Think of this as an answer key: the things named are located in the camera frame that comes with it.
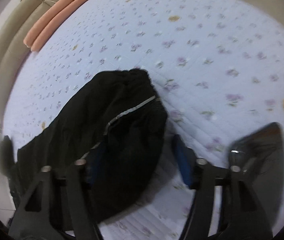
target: mattress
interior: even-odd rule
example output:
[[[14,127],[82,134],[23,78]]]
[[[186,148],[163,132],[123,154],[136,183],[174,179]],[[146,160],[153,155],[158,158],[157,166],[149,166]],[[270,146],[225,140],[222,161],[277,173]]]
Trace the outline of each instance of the mattress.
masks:
[[[3,121],[15,158],[95,74],[132,68],[149,72],[167,133],[213,165],[269,122],[284,135],[284,27],[270,16],[239,0],[89,0],[23,64]],[[100,225],[106,239],[178,239],[194,192],[167,143],[141,201]],[[273,233],[283,226],[284,192]]]

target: black garment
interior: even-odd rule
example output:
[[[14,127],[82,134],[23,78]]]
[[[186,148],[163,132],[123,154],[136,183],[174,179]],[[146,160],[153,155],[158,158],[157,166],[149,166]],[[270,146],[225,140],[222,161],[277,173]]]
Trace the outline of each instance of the black garment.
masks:
[[[23,196],[45,165],[63,173],[103,139],[109,121],[152,96],[158,97],[146,71],[98,73],[49,127],[18,150],[9,174],[11,190]],[[161,102],[153,99],[109,127],[107,150],[90,192],[98,221],[133,204],[145,189],[162,151],[166,119]]]

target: bed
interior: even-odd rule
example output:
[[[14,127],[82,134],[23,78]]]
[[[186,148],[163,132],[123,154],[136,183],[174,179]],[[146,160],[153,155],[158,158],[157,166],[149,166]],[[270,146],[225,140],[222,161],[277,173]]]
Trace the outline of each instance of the bed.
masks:
[[[132,68],[149,72],[168,134],[175,130],[216,166],[227,167],[231,142],[270,122],[284,135],[284,27],[270,16],[239,0],[89,0],[23,64],[3,120],[15,157],[95,74]],[[100,224],[102,234],[178,239],[193,194],[167,139],[141,200]],[[274,235],[283,226],[284,192]]]

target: orange object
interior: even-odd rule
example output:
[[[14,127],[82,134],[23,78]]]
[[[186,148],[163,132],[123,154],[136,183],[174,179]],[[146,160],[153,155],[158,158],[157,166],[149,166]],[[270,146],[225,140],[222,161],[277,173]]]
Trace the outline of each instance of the orange object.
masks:
[[[86,1],[87,0],[74,0],[62,11],[60,11],[36,38],[31,47],[31,51],[39,51],[56,31],[56,29]]]
[[[33,27],[26,34],[23,43],[30,48],[37,38],[37,36],[41,33],[41,31],[45,28],[45,26],[66,6],[68,6],[74,0],[58,0],[50,9],[47,10],[45,14],[41,16],[40,19],[33,25]]]

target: silver bolt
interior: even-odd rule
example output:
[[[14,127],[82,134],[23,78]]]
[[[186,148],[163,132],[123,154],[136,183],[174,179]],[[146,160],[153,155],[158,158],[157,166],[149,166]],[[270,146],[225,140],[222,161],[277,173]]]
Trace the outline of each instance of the silver bolt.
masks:
[[[74,162],[74,164],[77,165],[77,166],[84,165],[85,163],[86,163],[85,159],[78,159]]]
[[[49,171],[51,171],[51,166],[43,166],[42,168],[41,168],[41,172],[49,172]]]
[[[240,172],[241,171],[241,168],[239,166],[236,166],[236,165],[231,166],[230,169],[233,172]]]
[[[196,159],[196,162],[199,165],[206,165],[208,163],[208,161],[206,159],[203,159],[203,158]]]

